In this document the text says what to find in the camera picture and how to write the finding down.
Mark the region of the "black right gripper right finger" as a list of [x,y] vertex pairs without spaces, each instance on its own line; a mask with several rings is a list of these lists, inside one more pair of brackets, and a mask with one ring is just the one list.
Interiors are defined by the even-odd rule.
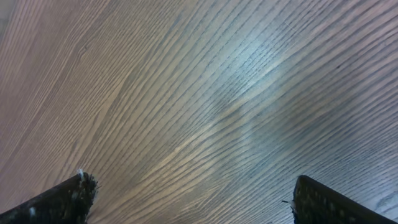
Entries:
[[397,224],[307,175],[298,176],[287,203],[294,224]]

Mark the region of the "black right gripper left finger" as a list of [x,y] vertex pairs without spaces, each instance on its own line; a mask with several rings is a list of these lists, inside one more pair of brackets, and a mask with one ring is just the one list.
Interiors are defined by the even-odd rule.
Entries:
[[1,214],[1,224],[86,224],[98,194],[95,177],[77,175]]

